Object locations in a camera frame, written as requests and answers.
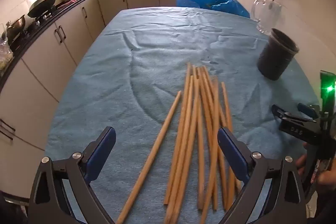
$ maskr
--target black cup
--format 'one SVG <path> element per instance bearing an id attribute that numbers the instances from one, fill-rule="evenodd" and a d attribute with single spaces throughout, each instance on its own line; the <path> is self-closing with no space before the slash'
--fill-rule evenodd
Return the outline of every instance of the black cup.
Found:
<path id="1" fill-rule="evenodd" d="M 278 80 L 299 48 L 283 32 L 272 29 L 268 44 L 263 49 L 257 63 L 259 71 L 270 80 Z"/>

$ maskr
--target green light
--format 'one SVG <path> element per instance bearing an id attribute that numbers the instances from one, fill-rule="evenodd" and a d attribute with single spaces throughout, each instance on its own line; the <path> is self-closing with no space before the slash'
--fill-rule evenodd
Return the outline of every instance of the green light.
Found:
<path id="1" fill-rule="evenodd" d="M 333 86 L 331 85 L 331 86 L 327 87 L 327 92 L 331 92 L 333 89 L 334 89 L 334 88 L 333 88 Z"/>

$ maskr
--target blue towel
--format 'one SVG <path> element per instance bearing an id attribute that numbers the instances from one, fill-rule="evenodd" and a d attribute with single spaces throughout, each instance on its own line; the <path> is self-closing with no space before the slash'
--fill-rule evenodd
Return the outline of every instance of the blue towel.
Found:
<path id="1" fill-rule="evenodd" d="M 234 135 L 251 151 L 274 159 L 298 158 L 304 152 L 301 141 L 278 130 L 270 106 L 278 104 L 297 114 L 297 103 L 316 104 L 318 100 L 295 60 L 278 81 L 261 75 L 256 62 L 267 39 L 253 20 L 213 10 L 174 7 L 120 12 L 68 83 L 52 123 L 46 155 L 53 160 L 68 158 L 83 151 L 106 126 L 115 128 L 115 147 L 91 185 L 116 221 L 177 92 L 183 90 L 186 63 L 191 62 L 206 65 L 211 75 L 226 83 Z M 180 106 L 125 223 L 163 222 L 179 112 Z M 195 140 L 179 223 L 199 222 L 197 185 Z M 250 220 L 258 217 L 268 187 L 269 181 Z M 218 210 L 208 211 L 207 223 L 218 223 L 224 216 L 220 188 L 218 200 Z M 84 221 L 75 199 L 70 197 L 70 201 L 78 219 Z"/>

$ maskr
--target glass pitcher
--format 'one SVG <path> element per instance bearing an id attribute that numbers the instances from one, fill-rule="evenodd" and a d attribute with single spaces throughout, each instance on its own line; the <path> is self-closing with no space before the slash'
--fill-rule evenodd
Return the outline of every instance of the glass pitcher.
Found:
<path id="1" fill-rule="evenodd" d="M 259 17 L 255 16 L 255 7 L 261 3 Z M 271 0 L 255 0 L 251 9 L 251 19 L 258 22 L 257 29 L 266 34 L 271 34 L 271 29 L 275 27 L 281 12 L 281 5 Z"/>

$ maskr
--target stainless steel pot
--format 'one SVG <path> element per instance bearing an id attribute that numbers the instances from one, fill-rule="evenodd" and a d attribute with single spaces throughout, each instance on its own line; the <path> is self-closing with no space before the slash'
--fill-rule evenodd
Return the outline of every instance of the stainless steel pot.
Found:
<path id="1" fill-rule="evenodd" d="M 25 15 L 20 17 L 17 21 L 15 21 L 13 24 L 11 24 L 11 21 L 8 21 L 6 23 L 6 32 L 7 32 L 7 38 L 8 38 L 8 44 L 11 45 L 14 38 L 23 31 L 24 27 L 26 25 Z"/>
<path id="2" fill-rule="evenodd" d="M 55 4 L 56 0 L 37 0 L 35 1 L 28 12 L 29 17 L 39 17 L 45 11 L 49 10 Z"/>

